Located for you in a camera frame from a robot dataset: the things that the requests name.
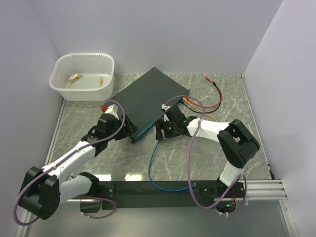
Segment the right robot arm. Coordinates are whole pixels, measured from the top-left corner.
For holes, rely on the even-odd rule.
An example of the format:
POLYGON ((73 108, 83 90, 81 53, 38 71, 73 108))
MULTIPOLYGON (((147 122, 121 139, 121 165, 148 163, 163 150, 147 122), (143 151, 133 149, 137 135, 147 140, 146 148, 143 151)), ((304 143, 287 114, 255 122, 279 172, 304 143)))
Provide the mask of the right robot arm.
POLYGON ((156 140, 178 136, 199 137, 218 142, 227 159, 219 176, 217 191, 223 197, 230 196, 233 181, 242 174, 246 164, 260 150, 259 142, 238 119, 232 122, 215 122, 195 116, 185 117, 178 106, 161 106, 163 118, 155 122, 156 140))

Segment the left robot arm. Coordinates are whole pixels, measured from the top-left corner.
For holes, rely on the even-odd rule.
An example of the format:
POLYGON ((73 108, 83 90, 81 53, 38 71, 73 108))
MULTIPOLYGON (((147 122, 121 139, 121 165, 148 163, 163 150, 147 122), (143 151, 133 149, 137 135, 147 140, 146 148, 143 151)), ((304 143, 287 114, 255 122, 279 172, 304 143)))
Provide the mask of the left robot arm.
POLYGON ((96 176, 82 172, 71 180, 68 177, 105 150, 111 140, 124 139, 137 130, 128 117, 102 114, 97 124, 69 152, 49 165, 42 168, 33 166, 27 171, 15 206, 46 220, 61 203, 72 198, 100 198, 96 176))

